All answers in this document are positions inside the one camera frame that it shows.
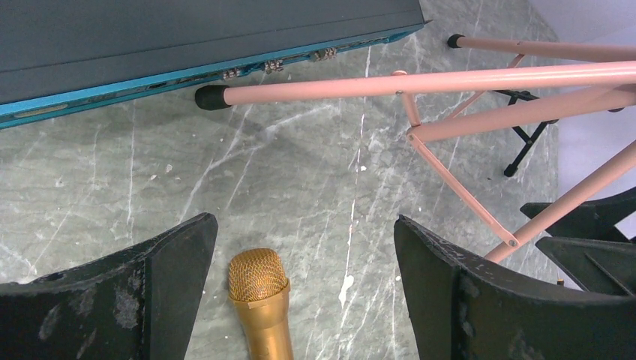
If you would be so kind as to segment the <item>gold microphone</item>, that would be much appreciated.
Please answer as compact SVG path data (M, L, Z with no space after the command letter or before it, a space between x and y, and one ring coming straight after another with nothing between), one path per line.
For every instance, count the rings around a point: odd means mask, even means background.
M293 359L288 323L290 280L279 255L254 248L228 267L229 298L241 322L252 359Z

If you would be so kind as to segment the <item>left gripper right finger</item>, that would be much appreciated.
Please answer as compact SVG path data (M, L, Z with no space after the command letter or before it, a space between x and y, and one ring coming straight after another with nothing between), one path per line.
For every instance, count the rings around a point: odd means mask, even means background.
M420 359L633 359L635 298L488 261L400 216L394 246Z

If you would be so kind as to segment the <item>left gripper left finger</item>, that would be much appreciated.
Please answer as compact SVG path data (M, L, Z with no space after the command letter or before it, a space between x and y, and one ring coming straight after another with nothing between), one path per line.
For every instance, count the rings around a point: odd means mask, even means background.
M110 255L1 285L3 359L183 359L218 222L202 213Z

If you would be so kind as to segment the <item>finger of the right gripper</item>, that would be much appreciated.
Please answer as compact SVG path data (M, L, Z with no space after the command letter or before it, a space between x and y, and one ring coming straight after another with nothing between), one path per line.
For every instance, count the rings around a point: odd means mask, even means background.
M635 187L604 199L589 200L549 226L553 237L595 239L609 242L635 243L616 225L635 212Z
M635 295L635 245L584 238L544 237L535 246L582 290Z

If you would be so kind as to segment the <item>pink music stand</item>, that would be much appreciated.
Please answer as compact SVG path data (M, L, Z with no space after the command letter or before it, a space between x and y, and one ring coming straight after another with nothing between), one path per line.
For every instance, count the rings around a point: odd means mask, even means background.
M240 104L399 96L410 123L406 135L409 143L500 238L500 244L487 254L489 261L498 263L631 170L635 166L635 145L627 145L520 229L510 232L449 172L427 144L533 122L631 107L635 104L635 48L463 35L450 37L448 45L455 49L512 53L514 60L508 67L496 70L422 74L399 70L390 76L379 77L237 88L207 85L196 91L195 101L199 108L212 111ZM568 87L568 92L473 115L463 115L462 109L457 108L448 118L429 123L422 123L414 100L417 94L437 92L470 92L476 100L488 91L561 86Z

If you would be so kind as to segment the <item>black microphone stand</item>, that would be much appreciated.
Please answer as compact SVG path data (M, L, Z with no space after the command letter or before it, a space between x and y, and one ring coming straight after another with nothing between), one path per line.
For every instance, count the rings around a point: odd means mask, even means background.
M508 105L515 105L518 101L534 101L539 97L531 94L529 91L512 91L512 90L495 90L496 93L508 96ZM546 129L548 125L555 124L559 121L558 118L542 121L537 128L528 134L521 126L514 126L512 130L524 141L524 146L516 156L516 158L504 169L503 175L511 178L518 171L518 167L522 160L527 156L530 149L538 141L539 137Z

